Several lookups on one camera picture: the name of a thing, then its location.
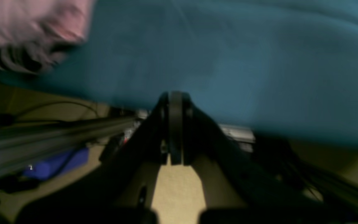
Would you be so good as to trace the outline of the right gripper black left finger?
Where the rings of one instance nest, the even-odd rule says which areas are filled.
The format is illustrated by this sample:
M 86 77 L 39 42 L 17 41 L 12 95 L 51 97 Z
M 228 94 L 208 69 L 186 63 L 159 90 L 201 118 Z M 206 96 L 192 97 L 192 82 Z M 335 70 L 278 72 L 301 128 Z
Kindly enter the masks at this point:
M 161 143 L 176 92 L 163 93 L 151 114 L 121 149 L 75 183 L 26 205 L 17 224 L 157 224 L 151 210 L 157 175 L 167 163 Z

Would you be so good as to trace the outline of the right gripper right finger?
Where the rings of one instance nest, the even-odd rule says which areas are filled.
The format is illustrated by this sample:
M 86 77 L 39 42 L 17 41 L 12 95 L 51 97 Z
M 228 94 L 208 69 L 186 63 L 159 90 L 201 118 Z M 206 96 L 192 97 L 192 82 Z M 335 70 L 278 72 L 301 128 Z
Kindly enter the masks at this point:
M 229 187 L 229 206 L 208 208 L 207 223 L 347 224 L 358 222 L 358 185 L 301 160 L 284 139 L 257 136 L 247 154 L 186 93 L 176 92 L 176 164 L 207 157 Z

